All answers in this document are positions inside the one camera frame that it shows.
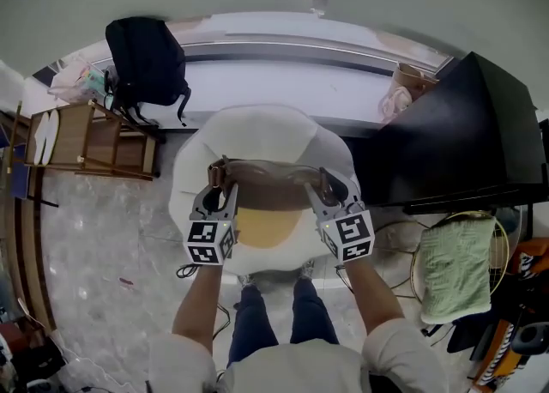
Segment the black backpack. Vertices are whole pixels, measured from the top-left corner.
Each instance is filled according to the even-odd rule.
[[[178,108],[182,120],[190,97],[185,53],[166,24],[153,18],[124,18],[111,22],[105,36],[116,68],[116,75],[107,71],[105,77],[106,92],[114,95],[111,109],[135,123],[133,109],[148,124],[139,112],[140,103],[169,106],[183,95]]]

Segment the floor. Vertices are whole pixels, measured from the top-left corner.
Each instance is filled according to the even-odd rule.
[[[59,209],[42,209],[42,247],[46,283],[57,322],[57,341],[69,364],[60,378],[69,391],[85,385],[114,393],[142,392],[148,373],[148,340],[169,331],[190,281],[176,277],[187,263],[181,234],[168,214],[175,154],[187,135],[173,134],[160,151],[160,178],[152,183],[48,172],[45,199]],[[402,220],[395,211],[375,212],[374,225]],[[430,225],[440,216],[418,219]],[[371,260],[390,286],[406,280],[411,255],[385,249],[413,251],[422,227],[415,223],[383,229]],[[335,274],[335,260],[316,261],[314,283],[323,298],[342,345],[360,350],[365,329],[353,295]],[[292,323],[292,275],[266,273],[259,285],[268,315],[280,342],[288,342]],[[411,295],[409,283],[395,293]],[[220,303],[234,319],[239,299],[236,279],[228,276]],[[418,327],[420,305],[399,298],[406,316]],[[217,323],[224,322],[219,313]],[[214,342],[218,370],[226,365],[233,323]],[[444,328],[434,337],[443,336]],[[439,354],[450,379],[450,391],[468,390],[468,354],[447,354],[449,336],[439,342]]]

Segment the white shirt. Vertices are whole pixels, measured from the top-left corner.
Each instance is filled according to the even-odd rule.
[[[153,393],[371,393],[368,372],[391,379],[403,393],[448,392],[436,355],[406,319],[376,327],[362,354],[324,340],[281,344],[235,362],[216,383],[208,350],[183,336],[158,336],[150,345]]]

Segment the jeans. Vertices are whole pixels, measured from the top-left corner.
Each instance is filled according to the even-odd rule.
[[[330,344],[339,344],[326,306],[318,297],[311,280],[298,279],[293,287],[293,325],[290,342],[299,344],[315,338]],[[277,345],[278,340],[268,322],[265,302],[259,289],[253,285],[244,287],[237,309],[227,367],[260,348]]]

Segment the green towel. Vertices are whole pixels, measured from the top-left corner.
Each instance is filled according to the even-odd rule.
[[[425,323],[450,323],[490,310],[488,263],[495,223],[493,218],[452,221],[422,233]]]

